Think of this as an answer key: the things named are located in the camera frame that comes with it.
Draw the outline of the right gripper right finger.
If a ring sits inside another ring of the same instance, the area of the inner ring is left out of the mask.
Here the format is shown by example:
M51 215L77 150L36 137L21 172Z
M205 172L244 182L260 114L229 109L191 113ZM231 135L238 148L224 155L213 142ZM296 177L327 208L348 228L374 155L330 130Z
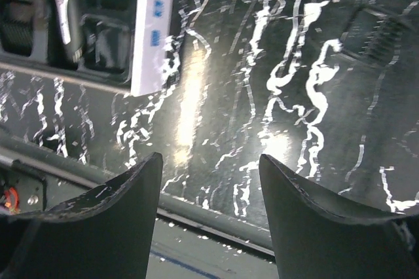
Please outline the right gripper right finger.
M280 278L417 278L418 216L379 210L261 155L259 176Z

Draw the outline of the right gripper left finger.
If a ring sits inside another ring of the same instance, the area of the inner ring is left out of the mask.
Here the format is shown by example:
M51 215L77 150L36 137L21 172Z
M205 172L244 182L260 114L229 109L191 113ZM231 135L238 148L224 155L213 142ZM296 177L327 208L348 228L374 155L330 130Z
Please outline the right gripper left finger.
M2 278L144 278L163 160L139 164L46 211L1 217Z

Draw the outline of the black silver hair clipper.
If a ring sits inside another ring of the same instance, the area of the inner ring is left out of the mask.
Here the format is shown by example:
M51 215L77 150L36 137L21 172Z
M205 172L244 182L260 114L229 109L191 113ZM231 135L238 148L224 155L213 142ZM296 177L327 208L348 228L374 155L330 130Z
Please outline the black silver hair clipper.
M77 64L84 47L80 0L54 0L54 5L65 55L68 62Z

